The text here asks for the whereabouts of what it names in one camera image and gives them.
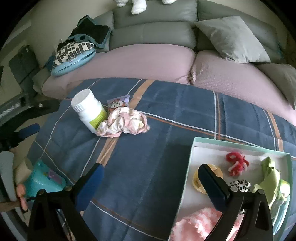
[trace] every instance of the red yarn toy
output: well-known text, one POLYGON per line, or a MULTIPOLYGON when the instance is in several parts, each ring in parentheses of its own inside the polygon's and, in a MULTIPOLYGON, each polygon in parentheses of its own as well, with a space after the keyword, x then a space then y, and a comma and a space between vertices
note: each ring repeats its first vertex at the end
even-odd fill
POLYGON ((247 170, 249 162, 238 152, 231 152, 226 155, 226 160, 233 163, 228 171, 230 176, 240 176, 244 171, 247 170))

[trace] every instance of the pink fuzzy fabric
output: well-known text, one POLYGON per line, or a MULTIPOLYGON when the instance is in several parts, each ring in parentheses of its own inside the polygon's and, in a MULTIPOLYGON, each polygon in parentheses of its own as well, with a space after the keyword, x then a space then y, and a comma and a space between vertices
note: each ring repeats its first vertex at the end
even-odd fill
MULTIPOLYGON (((202 241, 215 227, 222 213, 214 208, 204 208, 175 223, 170 241, 202 241)), ((226 239, 233 241, 242 223, 244 215, 238 215, 234 226, 226 239)))
POLYGON ((119 137, 121 133, 137 135, 146 133, 150 129, 146 116, 129 107, 117 107, 107 120, 101 122, 97 129, 97 136, 119 137))

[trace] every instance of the pink sofa cover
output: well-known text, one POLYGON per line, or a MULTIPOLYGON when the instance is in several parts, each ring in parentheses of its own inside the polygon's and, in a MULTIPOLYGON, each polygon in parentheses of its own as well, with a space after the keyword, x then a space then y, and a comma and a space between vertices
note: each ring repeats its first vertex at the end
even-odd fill
POLYGON ((84 66, 59 77, 50 76, 42 87, 44 95, 63 99, 83 80, 122 77, 189 84, 193 50, 169 44, 138 44, 97 53, 84 66))
POLYGON ((296 126, 296 111, 251 63, 239 64, 222 59, 216 51, 200 51, 192 66, 192 84, 255 104, 296 126))

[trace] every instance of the yellow round object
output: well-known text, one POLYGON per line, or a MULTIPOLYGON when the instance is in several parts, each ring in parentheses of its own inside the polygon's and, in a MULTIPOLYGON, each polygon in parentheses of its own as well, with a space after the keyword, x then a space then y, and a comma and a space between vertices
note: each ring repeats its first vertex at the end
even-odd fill
MULTIPOLYGON (((223 178, 223 173, 221 169, 213 164, 207 164, 210 169, 216 174, 217 177, 223 178)), ((207 194, 204 187, 202 186, 199 178, 198 178, 198 169, 194 172, 193 180, 192 180, 193 187, 203 194, 207 194)))

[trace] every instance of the pink cloth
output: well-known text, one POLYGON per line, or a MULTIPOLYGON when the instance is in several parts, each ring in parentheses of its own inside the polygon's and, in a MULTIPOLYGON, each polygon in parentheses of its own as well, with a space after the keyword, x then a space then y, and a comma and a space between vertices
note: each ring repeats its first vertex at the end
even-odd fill
POLYGON ((189 84, 193 50, 170 44, 138 44, 97 53, 82 67, 68 74, 50 76, 42 87, 48 97, 63 99, 83 80, 94 78, 139 78, 189 84))
POLYGON ((269 110, 296 126, 296 111, 275 84, 251 63, 239 64, 222 59, 216 51, 200 51, 192 66, 192 82, 196 87, 269 110))
MULTIPOLYGON (((170 241, 203 241, 215 227, 222 213, 214 208, 204 208, 175 223, 170 241)), ((239 214, 227 238, 233 241, 244 215, 239 214)))
POLYGON ((150 129, 146 116, 129 107, 117 107, 98 126, 97 136, 119 137, 121 133, 137 135, 150 129))

